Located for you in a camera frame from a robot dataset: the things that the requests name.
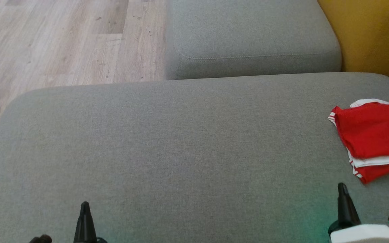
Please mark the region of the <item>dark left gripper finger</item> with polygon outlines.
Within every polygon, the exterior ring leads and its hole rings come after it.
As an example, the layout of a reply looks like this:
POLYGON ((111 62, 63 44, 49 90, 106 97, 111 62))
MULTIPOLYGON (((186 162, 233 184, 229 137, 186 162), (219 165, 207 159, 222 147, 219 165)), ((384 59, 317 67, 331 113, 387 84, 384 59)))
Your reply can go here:
POLYGON ((29 243, 52 243, 52 238, 47 234, 42 234, 39 237, 34 237, 29 243))
POLYGON ((81 204, 80 215, 75 229, 74 243, 97 243, 98 238, 93 223, 90 205, 87 201, 81 204))

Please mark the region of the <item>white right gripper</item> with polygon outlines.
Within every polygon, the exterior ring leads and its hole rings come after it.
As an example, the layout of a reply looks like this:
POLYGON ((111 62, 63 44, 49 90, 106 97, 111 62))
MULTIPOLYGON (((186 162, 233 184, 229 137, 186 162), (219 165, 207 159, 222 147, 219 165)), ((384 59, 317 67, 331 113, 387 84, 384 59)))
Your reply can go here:
POLYGON ((389 243, 389 226, 361 223, 344 183, 338 183, 337 212, 328 229, 331 243, 389 243))

